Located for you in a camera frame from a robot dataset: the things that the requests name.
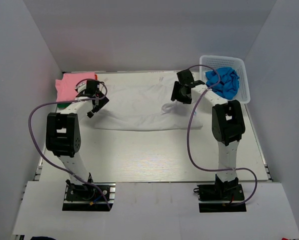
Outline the white t shirt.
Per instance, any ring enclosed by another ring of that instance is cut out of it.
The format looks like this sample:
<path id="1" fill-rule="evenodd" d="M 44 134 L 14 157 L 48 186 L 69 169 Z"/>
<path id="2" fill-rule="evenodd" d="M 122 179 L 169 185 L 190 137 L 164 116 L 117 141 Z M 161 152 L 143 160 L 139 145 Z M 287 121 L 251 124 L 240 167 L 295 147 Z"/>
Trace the white t shirt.
<path id="1" fill-rule="evenodd" d="M 91 119 L 95 129 L 166 131 L 186 129 L 195 105 L 171 101 L 175 76 L 151 85 L 108 85 L 109 102 Z"/>

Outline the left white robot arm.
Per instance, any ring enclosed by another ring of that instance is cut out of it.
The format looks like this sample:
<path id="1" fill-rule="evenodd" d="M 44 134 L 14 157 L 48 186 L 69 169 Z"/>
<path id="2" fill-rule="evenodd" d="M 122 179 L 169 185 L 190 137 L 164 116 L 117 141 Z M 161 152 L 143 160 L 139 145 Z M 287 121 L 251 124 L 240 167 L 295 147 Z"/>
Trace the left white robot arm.
<path id="1" fill-rule="evenodd" d="M 66 108 L 47 115 L 46 148 L 64 165 L 71 185 L 79 185 L 78 194 L 85 200 L 95 195 L 91 173 L 80 155 L 82 145 L 80 120 L 92 118 L 108 102 L 105 83 L 87 78 L 75 88 L 77 95 Z"/>

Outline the white plastic basket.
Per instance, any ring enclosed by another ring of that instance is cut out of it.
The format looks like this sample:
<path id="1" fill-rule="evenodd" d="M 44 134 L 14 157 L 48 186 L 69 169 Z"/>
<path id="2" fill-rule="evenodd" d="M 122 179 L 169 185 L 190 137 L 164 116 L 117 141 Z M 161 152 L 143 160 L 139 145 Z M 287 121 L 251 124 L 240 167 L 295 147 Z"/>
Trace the white plastic basket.
<path id="1" fill-rule="evenodd" d="M 219 56 L 219 55 L 202 55 L 199 58 L 200 65 L 207 65 L 214 68 L 215 70 L 224 67 L 230 67 L 236 71 L 239 76 L 239 88 L 238 92 L 233 98 L 238 100 L 241 104 L 248 104 L 251 100 L 249 83 L 245 63 L 242 59 L 230 56 Z"/>

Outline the folded pink t shirt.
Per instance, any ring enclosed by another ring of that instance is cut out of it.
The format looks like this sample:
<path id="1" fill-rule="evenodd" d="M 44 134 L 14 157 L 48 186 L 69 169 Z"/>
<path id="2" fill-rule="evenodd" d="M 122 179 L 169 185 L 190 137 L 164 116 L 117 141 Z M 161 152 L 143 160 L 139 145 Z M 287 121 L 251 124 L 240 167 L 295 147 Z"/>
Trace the folded pink t shirt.
<path id="1" fill-rule="evenodd" d="M 57 91 L 57 102 L 71 101 L 77 96 L 75 87 L 78 82 L 84 79 L 95 79 L 94 72 L 83 73 L 64 73 L 62 79 L 55 80 L 55 88 Z"/>

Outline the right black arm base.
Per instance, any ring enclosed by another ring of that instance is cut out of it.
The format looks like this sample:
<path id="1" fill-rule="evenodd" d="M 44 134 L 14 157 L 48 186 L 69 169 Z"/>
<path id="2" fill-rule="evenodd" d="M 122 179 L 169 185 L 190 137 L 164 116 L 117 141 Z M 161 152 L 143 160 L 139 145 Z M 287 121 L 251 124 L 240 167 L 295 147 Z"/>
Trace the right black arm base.
<path id="1" fill-rule="evenodd" d="M 238 205 L 245 200 L 241 184 L 224 195 L 218 194 L 214 184 L 197 185 L 193 193 L 198 196 L 200 213 L 244 213 L 247 211 L 245 203 Z"/>

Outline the folded green t shirt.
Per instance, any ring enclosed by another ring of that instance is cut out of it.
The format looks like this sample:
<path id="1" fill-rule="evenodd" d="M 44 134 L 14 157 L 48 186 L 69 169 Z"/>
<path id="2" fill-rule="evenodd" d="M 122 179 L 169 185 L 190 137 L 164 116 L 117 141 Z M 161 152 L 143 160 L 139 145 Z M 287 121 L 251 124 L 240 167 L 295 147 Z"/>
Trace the folded green t shirt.
<path id="1" fill-rule="evenodd" d="M 57 107 L 59 108 L 59 109 L 65 109 L 65 108 L 67 108 L 69 105 L 70 105 L 71 103 L 58 103 L 57 104 Z"/>

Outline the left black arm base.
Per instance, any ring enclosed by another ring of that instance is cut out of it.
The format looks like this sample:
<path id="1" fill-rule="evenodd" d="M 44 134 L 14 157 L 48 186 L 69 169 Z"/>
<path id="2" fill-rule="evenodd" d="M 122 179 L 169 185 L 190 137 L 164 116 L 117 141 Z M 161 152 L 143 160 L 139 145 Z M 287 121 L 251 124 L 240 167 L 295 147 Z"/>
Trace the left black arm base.
<path id="1" fill-rule="evenodd" d="M 115 200 L 115 183 L 97 183 L 99 190 L 90 185 L 73 184 L 66 180 L 62 211 L 109 212 Z"/>

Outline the blue t shirt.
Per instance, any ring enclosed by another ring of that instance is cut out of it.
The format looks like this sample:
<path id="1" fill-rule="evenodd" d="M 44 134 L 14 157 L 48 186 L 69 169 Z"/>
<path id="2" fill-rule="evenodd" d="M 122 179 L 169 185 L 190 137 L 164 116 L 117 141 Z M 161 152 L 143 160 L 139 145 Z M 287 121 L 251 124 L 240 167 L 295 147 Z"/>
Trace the blue t shirt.
<path id="1" fill-rule="evenodd" d="M 240 88 L 240 77 L 231 67 L 218 68 L 217 72 L 220 76 L 220 82 L 211 88 L 212 91 L 224 99 L 233 100 Z"/>

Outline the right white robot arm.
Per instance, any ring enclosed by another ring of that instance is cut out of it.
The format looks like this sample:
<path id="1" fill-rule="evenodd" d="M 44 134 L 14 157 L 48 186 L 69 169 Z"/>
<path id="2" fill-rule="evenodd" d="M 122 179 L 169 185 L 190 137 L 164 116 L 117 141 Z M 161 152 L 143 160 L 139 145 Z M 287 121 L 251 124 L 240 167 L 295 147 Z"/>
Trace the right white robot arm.
<path id="1" fill-rule="evenodd" d="M 178 81 L 174 83 L 171 100 L 182 104 L 192 103 L 192 88 L 202 85 L 194 80 L 189 69 L 176 73 Z M 237 149 L 245 133 L 245 122 L 241 104 L 231 100 L 215 104 L 211 108 L 211 130 L 218 143 L 218 169 L 215 175 L 215 193 L 220 199 L 228 199 L 239 184 L 236 173 Z"/>

